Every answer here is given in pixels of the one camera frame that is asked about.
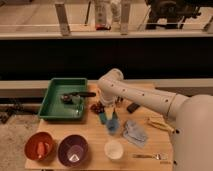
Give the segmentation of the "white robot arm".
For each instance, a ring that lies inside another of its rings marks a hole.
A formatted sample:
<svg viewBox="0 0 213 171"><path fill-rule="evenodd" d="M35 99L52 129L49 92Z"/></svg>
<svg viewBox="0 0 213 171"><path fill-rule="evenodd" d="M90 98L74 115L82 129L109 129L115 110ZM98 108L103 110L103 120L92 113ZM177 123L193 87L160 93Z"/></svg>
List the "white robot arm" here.
<svg viewBox="0 0 213 171"><path fill-rule="evenodd" d="M111 69L99 78L100 101L111 105L122 97L176 121L173 171L213 171L213 96L187 97L157 89L136 88Z"/></svg>

